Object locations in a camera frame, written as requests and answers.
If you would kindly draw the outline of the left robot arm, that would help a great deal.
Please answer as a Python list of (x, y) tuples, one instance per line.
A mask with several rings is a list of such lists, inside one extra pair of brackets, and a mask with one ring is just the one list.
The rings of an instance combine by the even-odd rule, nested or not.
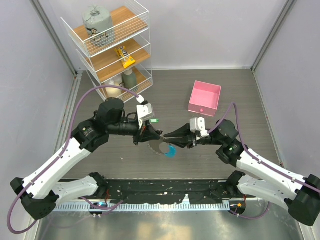
[(150, 124), (154, 116), (150, 103), (143, 101), (137, 105), (133, 119), (125, 114), (124, 106), (121, 99), (108, 98), (92, 118), (72, 131), (70, 140), (36, 172), (11, 181), (22, 206), (34, 220), (45, 218), (65, 202), (88, 196), (101, 199), (107, 194), (108, 184), (97, 172), (80, 180), (60, 180), (77, 163), (106, 144), (111, 135), (131, 136), (135, 145), (160, 139), (162, 131)]

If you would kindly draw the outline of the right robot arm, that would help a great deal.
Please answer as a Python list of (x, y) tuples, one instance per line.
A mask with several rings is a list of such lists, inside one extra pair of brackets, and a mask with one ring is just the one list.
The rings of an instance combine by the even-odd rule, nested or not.
[(225, 164), (238, 168), (226, 185), (232, 197), (240, 194), (261, 198), (287, 210), (296, 221), (313, 226), (320, 214), (320, 179), (294, 173), (258, 155), (245, 145), (230, 120), (221, 119), (213, 130), (195, 117), (181, 128), (164, 135), (164, 141), (180, 148), (216, 145), (215, 152)]

